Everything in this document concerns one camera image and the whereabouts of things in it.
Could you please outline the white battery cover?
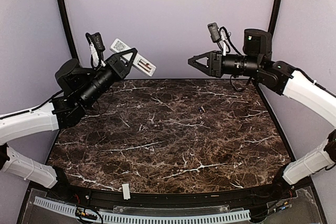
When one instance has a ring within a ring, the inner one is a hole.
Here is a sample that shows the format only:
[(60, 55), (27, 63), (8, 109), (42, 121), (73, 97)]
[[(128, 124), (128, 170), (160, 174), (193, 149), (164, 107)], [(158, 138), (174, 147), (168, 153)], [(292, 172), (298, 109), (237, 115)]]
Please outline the white battery cover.
[(122, 193), (124, 200), (129, 200), (131, 198), (129, 183), (122, 184)]

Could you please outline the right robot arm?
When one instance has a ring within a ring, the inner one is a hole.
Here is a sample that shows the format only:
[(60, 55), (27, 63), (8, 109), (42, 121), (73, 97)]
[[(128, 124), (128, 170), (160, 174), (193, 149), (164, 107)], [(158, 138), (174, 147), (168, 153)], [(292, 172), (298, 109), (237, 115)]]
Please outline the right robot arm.
[[(210, 51), (188, 59), (188, 64), (207, 76), (221, 78), (246, 76), (278, 95), (293, 99), (335, 126), (335, 94), (316, 83), (304, 71), (284, 61), (272, 61), (272, 34), (260, 29), (245, 29), (244, 54), (227, 54), (225, 49)], [(288, 186), (321, 169), (335, 165), (335, 131), (313, 151), (280, 169), (268, 188), (273, 200), (280, 199)]]

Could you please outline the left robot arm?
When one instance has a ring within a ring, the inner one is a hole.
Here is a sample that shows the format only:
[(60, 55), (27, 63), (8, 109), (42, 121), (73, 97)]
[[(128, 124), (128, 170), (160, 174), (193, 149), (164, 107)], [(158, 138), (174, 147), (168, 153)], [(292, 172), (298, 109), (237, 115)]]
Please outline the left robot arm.
[(47, 166), (8, 146), (8, 142), (39, 132), (77, 125), (109, 88), (129, 73), (138, 51), (135, 48), (110, 56), (97, 70), (83, 68), (77, 59), (68, 60), (56, 72), (61, 91), (41, 105), (1, 116), (1, 171), (53, 188), (63, 201), (74, 197), (74, 189), (61, 168)]

